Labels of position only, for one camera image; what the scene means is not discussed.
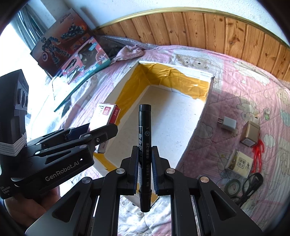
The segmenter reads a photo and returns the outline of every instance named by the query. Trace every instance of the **red logo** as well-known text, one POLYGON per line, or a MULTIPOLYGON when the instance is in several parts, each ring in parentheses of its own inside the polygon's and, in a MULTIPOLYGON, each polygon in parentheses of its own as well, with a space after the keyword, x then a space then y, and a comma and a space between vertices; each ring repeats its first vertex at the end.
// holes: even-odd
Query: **red logo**
POLYGON ((109 112, 111 110, 111 107, 105 107, 104 111, 103 111, 103 115, 109 115, 109 112))

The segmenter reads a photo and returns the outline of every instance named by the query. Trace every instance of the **curtain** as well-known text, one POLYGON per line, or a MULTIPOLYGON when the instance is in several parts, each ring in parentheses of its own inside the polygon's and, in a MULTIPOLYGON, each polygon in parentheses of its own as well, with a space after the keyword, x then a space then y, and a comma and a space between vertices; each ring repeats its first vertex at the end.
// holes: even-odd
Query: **curtain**
POLYGON ((47 31, 45 24, 28 4, 15 15, 11 24, 30 50, 47 31))

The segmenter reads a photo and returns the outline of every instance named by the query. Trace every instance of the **robot toy box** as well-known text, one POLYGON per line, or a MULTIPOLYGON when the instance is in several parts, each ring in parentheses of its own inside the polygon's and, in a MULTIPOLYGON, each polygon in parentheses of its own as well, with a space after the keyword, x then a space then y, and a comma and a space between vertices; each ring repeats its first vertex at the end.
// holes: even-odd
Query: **robot toy box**
POLYGON ((93 35, 84 20, 70 9, 47 30, 30 54, 42 69, 54 77, 93 35))
POLYGON ((70 84, 78 77, 89 78, 109 64, 109 57, 95 38, 91 37, 64 63, 59 77, 64 76, 70 84))

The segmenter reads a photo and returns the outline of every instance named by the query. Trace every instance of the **red and white small box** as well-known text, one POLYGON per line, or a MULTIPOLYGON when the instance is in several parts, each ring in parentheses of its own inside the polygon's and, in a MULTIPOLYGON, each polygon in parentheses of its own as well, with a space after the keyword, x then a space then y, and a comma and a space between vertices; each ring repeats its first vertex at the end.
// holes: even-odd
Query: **red and white small box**
MULTIPOLYGON (((94 130, 107 124, 115 124, 120 113, 116 104, 98 103, 96 110, 90 120, 89 130, 94 130)), ((108 141, 96 147, 98 153, 105 153, 108 141)))

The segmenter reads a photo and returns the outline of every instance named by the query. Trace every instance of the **silver screw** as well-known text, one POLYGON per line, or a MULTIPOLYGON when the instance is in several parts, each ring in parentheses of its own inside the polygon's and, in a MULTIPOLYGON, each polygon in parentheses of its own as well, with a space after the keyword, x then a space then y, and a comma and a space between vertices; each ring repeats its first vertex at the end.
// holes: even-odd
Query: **silver screw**
POLYGON ((125 173, 125 170, 123 168, 118 168, 118 169, 116 169, 116 173, 123 174, 123 173, 125 173))
POLYGON ((83 177, 81 180, 84 184, 88 184, 90 182, 90 177, 83 177))
POLYGON ((166 170, 166 172, 167 172, 168 174, 174 174, 174 173, 175 173, 175 169, 173 169, 173 168, 168 168, 168 169, 166 170))
POLYGON ((203 183, 207 183, 207 182, 209 182, 209 178, 207 178, 206 176, 202 176, 202 177, 200 177, 200 181, 203 183))

